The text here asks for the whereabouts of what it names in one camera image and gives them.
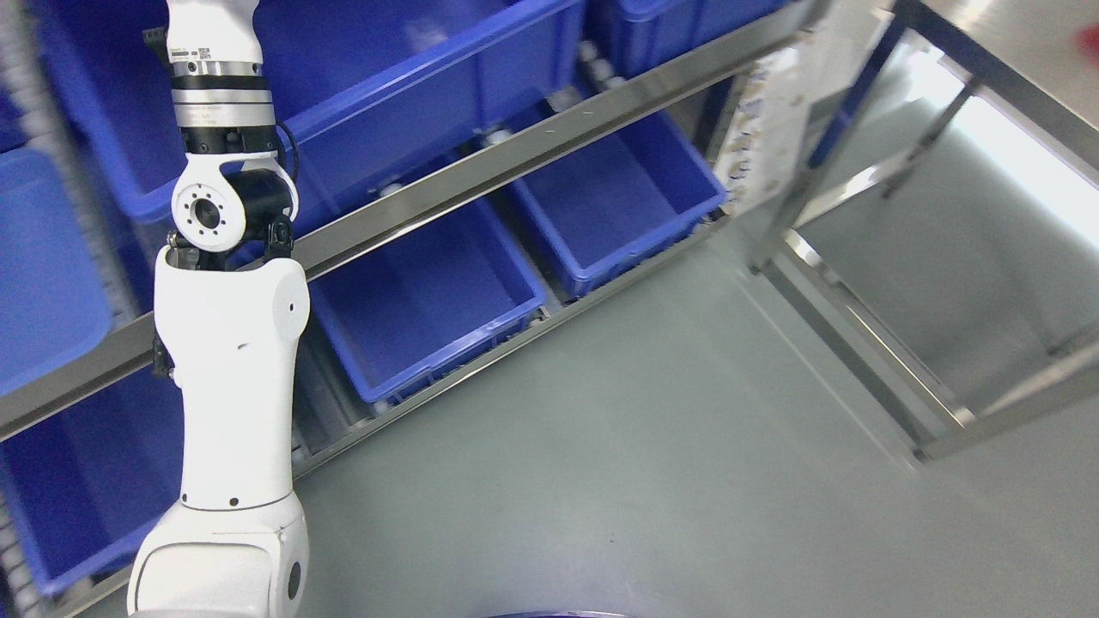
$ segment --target white robotic arm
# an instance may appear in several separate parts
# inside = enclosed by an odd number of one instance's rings
[[[168,0],[162,52],[188,164],[173,194],[178,232],[156,260],[155,357],[182,390],[185,444],[179,500],[131,575],[129,611],[146,618],[291,618],[308,571],[290,415],[310,304],[289,258],[298,194],[278,163],[257,2]],[[224,271],[252,240],[266,263]]]

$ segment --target black bracket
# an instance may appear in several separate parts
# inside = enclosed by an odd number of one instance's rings
[[[279,214],[267,225],[267,239],[264,243],[264,262],[276,257],[290,257],[293,251],[293,228],[290,218]]]
[[[160,333],[153,331],[153,375],[156,377],[171,377],[171,369],[176,367],[171,354],[160,341]]]
[[[157,58],[160,58],[160,64],[164,68],[171,71],[171,63],[168,60],[168,29],[165,26],[152,27],[141,33],[142,40],[145,41],[145,46],[156,54]]]

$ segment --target epoxy floor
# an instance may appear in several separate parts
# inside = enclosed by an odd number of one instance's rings
[[[1099,401],[915,463],[743,254],[726,227],[301,481],[300,616],[1099,616]]]

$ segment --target blue plastic bin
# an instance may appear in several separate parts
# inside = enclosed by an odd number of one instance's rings
[[[590,0],[587,30],[634,77],[781,9],[790,0]]]
[[[165,221],[182,144],[144,29],[163,1],[32,0],[65,107],[122,209]],[[368,192],[560,89],[582,0],[265,0],[255,13],[275,111],[300,144],[304,233]]]
[[[512,122],[523,128],[539,117]],[[536,253],[581,297],[687,238],[725,190],[664,112],[509,185]]]
[[[0,482],[38,589],[124,566],[171,506],[182,398],[143,369],[0,443]]]
[[[310,284],[355,389],[397,405],[525,329],[545,290],[485,200]]]
[[[8,92],[0,88],[0,153],[18,148],[26,143],[26,135],[19,126],[22,115],[15,103],[8,98]]]
[[[111,309],[88,245],[44,154],[0,154],[0,395],[96,346]]]

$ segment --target shelf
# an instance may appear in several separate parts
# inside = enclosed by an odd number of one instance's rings
[[[717,41],[585,100],[300,239],[309,279],[338,268],[439,217],[788,45],[830,0],[797,0]],[[11,437],[151,362],[153,316],[112,332],[85,356],[0,398],[0,439]]]
[[[981,88],[990,90],[993,100],[1002,100],[1011,114],[1025,118],[1028,130],[1033,130],[1036,139],[1046,142],[1070,166],[1085,175],[1099,169],[1099,55],[1078,43],[1084,29],[1099,23],[1099,4],[896,0],[892,12],[895,16],[877,48],[785,197],[754,265],[897,420],[911,438],[917,456],[931,460],[1099,393],[1096,371],[1085,366],[1088,355],[1095,353],[1094,346],[1081,344],[1066,358],[1055,360],[1028,376],[1004,395],[1002,405],[970,411],[854,290],[836,280],[797,230],[857,195],[872,189],[886,196],[896,191],[966,100]],[[907,30],[924,36],[968,71],[968,81],[911,150],[822,191],[835,153],[857,126],[878,71]],[[793,277],[775,263],[778,257],[788,271],[792,268]],[[833,317],[826,318],[817,305],[830,306],[825,309]],[[841,334],[841,327],[848,334]],[[863,351],[856,351],[856,345]],[[875,369],[872,361],[888,365],[889,371]],[[898,380],[898,387],[890,384]],[[915,402],[906,401],[913,398]],[[921,412],[930,412],[930,417]]]

